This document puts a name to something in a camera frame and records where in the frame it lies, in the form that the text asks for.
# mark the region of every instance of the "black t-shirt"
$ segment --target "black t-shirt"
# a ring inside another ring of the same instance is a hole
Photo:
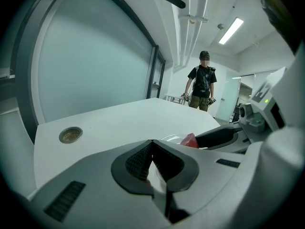
[[[210,84],[217,82],[215,73],[210,67],[203,67],[199,65],[196,77],[196,68],[189,73],[188,78],[195,79],[193,95],[197,97],[210,97]]]

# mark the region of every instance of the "fluorescent light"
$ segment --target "fluorescent light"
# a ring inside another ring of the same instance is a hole
[[[220,39],[219,43],[224,45],[231,38],[231,36],[237,31],[237,29],[243,24],[243,22],[244,21],[242,21],[241,19],[236,18],[233,24],[224,34],[224,36]]]

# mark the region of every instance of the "black mesh panel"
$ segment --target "black mesh panel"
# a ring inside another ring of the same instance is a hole
[[[146,181],[152,159],[152,149],[149,144],[126,160],[126,169],[135,178]]]
[[[184,167],[184,162],[159,145],[154,145],[153,162],[156,164],[163,179],[167,181],[179,174]]]

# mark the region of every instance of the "baseball cap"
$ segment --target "baseball cap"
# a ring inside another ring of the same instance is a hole
[[[208,51],[201,51],[199,58],[204,59],[205,57],[210,58],[210,54]]]

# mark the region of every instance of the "metal pipe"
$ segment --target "metal pipe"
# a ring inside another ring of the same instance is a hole
[[[198,0],[196,17],[204,16],[207,2],[208,2],[208,0]],[[194,32],[193,32],[193,36],[192,36],[192,40],[191,40],[191,44],[190,44],[189,53],[188,53],[188,56],[187,56],[187,59],[186,59],[185,65],[184,65],[185,67],[189,63],[191,55],[193,53],[195,44],[196,44],[198,36],[199,36],[201,24],[202,24],[202,21],[195,22],[195,28],[194,28]]]
[[[209,22],[208,19],[206,18],[203,18],[203,17],[196,17],[196,16],[193,16],[193,15],[181,15],[181,16],[178,16],[179,19],[181,20],[191,20],[191,21],[202,21],[203,23],[207,23]]]
[[[182,0],[185,2],[186,6],[184,9],[179,10],[178,16],[186,16],[191,12],[191,0]],[[184,56],[186,51],[186,43],[189,32],[189,20],[179,20],[180,24],[180,61],[179,65],[182,66],[184,63]]]

